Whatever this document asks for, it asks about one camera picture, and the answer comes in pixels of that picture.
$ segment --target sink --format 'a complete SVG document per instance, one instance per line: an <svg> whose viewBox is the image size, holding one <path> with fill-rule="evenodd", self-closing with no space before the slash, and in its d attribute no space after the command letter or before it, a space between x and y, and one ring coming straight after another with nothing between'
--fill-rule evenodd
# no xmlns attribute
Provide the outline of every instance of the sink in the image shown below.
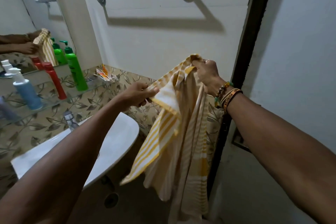
<svg viewBox="0 0 336 224"><path fill-rule="evenodd" d="M66 129L26 153L12 159L11 164L20 179L40 158L70 133ZM87 178L84 188L109 171L128 152L139 134L139 125L131 117L120 113L108 131L98 158Z"/></svg>

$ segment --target mirror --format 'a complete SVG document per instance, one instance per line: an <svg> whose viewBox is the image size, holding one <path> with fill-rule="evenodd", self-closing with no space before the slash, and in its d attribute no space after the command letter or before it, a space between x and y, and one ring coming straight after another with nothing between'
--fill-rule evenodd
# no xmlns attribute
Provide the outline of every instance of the mirror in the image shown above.
<svg viewBox="0 0 336 224"><path fill-rule="evenodd" d="M0 0L0 4L0 78L11 77L4 70L10 65L27 74L43 70L42 62L67 64L66 45L69 53L75 49L57 0Z"/></svg>

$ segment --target yellow striped towel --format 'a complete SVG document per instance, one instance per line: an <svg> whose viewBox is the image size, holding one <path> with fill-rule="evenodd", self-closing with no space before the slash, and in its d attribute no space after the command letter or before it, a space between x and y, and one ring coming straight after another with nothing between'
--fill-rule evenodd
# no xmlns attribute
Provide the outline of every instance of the yellow striped towel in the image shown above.
<svg viewBox="0 0 336 224"><path fill-rule="evenodd" d="M131 172L121 184L126 184L142 172L144 186L154 187L159 198L172 197L168 223L192 219L201 222L208 211L206 123L208 99L204 85L191 62L201 59L189 56L149 89L158 87L152 99L162 107Z"/></svg>
<svg viewBox="0 0 336 224"><path fill-rule="evenodd" d="M58 61L54 54L53 42L50 40L49 30L42 28L41 33L34 39L33 43L41 46L37 53L41 61L50 62L53 66L58 66Z"/></svg>

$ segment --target tap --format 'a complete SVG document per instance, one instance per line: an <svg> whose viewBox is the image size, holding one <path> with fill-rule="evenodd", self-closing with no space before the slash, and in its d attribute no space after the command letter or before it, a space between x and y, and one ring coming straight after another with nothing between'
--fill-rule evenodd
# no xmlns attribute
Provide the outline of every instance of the tap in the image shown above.
<svg viewBox="0 0 336 224"><path fill-rule="evenodd" d="M72 113L71 111L65 111L63 113L64 119L66 120L66 122L67 122L67 124L70 128L70 131L73 131L75 128L79 127L79 125L77 124L77 122L75 120L75 117L73 116L74 114L77 114L77 113L83 113L83 112Z"/></svg>

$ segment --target dark door frame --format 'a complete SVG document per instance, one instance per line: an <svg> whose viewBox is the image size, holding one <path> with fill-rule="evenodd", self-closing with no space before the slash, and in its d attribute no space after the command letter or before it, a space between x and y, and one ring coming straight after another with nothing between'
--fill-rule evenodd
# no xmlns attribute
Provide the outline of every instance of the dark door frame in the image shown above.
<svg viewBox="0 0 336 224"><path fill-rule="evenodd" d="M243 86L243 82L245 80L246 72L254 49L254 44L257 40L261 21L266 10L267 1L268 0L249 1L247 19L245 21L244 32L241 36L236 65L234 67L232 76L232 82L236 88L241 89L241 87ZM231 117L229 115L224 116L217 140L216 150L212 159L212 164L208 175L208 198L210 196L218 166L221 161L221 155L224 145L226 143L230 124Z"/></svg>

